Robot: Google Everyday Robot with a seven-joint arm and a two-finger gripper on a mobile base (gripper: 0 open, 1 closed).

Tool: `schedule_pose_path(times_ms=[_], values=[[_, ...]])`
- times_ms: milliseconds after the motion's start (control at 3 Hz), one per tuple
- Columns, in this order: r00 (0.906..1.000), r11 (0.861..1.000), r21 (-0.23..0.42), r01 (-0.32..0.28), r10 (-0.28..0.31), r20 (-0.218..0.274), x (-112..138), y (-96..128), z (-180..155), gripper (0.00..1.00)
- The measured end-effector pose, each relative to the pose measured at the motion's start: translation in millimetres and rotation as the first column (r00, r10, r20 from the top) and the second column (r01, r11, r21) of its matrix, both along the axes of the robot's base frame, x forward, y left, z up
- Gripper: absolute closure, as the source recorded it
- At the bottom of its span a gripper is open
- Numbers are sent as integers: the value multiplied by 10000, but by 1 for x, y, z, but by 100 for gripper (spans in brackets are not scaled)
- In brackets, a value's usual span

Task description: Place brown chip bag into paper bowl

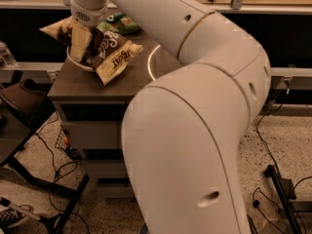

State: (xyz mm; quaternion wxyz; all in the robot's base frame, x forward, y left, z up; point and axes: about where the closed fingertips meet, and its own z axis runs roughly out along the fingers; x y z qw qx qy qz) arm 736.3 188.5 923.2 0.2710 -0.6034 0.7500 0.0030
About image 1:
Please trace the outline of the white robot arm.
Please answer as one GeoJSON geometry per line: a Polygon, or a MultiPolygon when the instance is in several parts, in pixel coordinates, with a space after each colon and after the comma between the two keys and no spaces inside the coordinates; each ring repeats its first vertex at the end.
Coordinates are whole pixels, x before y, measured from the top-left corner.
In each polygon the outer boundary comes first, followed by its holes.
{"type": "Polygon", "coordinates": [[[122,124],[149,234],[251,234],[236,153],[270,89],[264,49],[195,0],[71,0],[72,16],[96,26],[108,2],[182,65],[140,90],[122,124]]]}

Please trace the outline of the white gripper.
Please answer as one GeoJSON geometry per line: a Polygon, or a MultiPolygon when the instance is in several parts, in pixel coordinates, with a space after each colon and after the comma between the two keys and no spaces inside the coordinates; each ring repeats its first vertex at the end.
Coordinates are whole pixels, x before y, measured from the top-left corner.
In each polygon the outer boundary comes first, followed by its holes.
{"type": "Polygon", "coordinates": [[[88,27],[96,27],[103,21],[107,11],[107,0],[70,0],[70,2],[71,15],[79,22],[72,27],[71,57],[80,62],[93,37],[88,27]]]}

